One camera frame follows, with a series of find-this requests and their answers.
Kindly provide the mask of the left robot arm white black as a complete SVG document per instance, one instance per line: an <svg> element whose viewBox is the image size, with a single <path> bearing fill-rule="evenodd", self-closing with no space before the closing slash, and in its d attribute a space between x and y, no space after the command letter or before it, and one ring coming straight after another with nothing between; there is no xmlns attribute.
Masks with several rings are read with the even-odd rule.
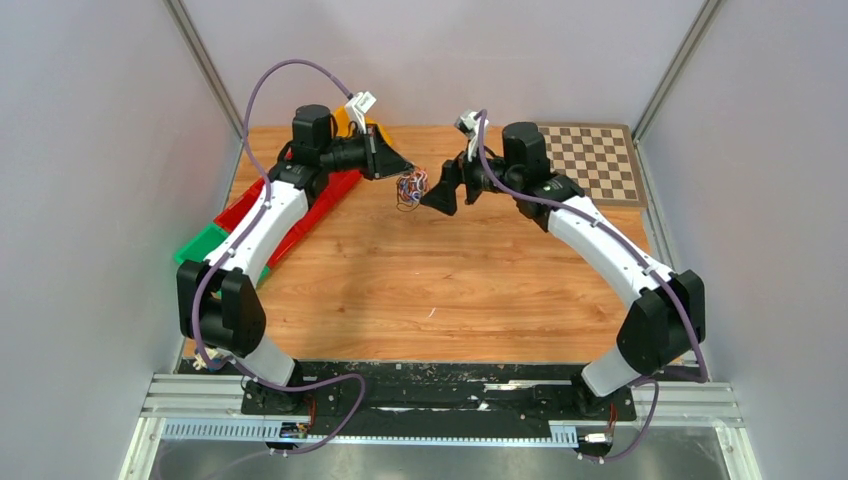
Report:
<svg viewBox="0 0 848 480"><path fill-rule="evenodd" d="M268 388L267 400L282 414L300 410L306 388L295 380L296 361L266 334L266 314L256 292L261 273L286 234L314 209L335 173L358 172L367 180L410 173L374 123L353 122L345 136L331 110L299 107L292 138L246 217L203 260L186 260L176 273L181 333L223 352L253 382Z"/></svg>

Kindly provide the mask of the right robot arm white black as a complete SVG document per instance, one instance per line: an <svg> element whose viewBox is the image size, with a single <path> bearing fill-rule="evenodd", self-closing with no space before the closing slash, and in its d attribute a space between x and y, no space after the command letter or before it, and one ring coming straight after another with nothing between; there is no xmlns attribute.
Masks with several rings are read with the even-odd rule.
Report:
<svg viewBox="0 0 848 480"><path fill-rule="evenodd" d="M473 204L484 192L510 195L519 212L576 251L612 287L627 307L615 344L571 379L571 403L596 417L621 389L658 373L688 351L702 355L706 338L705 285L692 270L676 272L640 249L595 206L578 183L553 171L546 142L533 122L502 131L503 153L484 145L487 119L477 111L455 127L465 150L443 163L438 183L421 198L424 206L452 216L457 191Z"/></svg>

